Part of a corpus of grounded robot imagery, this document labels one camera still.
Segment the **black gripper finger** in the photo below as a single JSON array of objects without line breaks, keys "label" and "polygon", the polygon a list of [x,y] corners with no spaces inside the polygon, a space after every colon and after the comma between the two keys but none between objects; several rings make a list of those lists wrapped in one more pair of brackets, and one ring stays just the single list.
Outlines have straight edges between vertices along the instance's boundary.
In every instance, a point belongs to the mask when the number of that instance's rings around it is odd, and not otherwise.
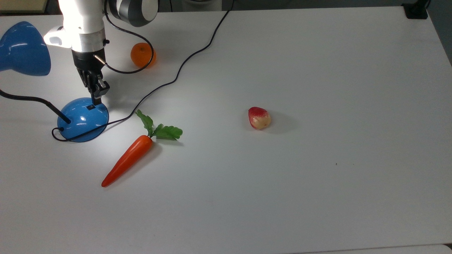
[{"label": "black gripper finger", "polygon": [[102,96],[106,95],[109,91],[110,85],[108,82],[98,79],[97,83],[94,85],[92,91],[92,103],[93,105],[99,105],[102,103]]},{"label": "black gripper finger", "polygon": [[79,69],[78,74],[89,93],[93,94],[96,90],[96,74],[92,74],[91,71],[83,69]]}]

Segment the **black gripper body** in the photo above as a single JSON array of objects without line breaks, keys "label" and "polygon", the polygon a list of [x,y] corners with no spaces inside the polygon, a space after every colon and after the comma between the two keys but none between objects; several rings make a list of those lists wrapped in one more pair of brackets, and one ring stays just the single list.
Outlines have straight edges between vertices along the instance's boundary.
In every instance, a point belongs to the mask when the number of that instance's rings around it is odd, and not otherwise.
[{"label": "black gripper body", "polygon": [[96,74],[96,83],[98,81],[98,76],[102,77],[102,68],[104,64],[100,62],[95,56],[99,56],[101,59],[105,59],[105,50],[97,50],[95,52],[89,52],[89,53],[81,53],[77,52],[75,50],[72,50],[72,57],[74,61],[74,65],[77,68],[77,71],[79,69],[83,70],[89,70],[92,72],[92,74]]}]

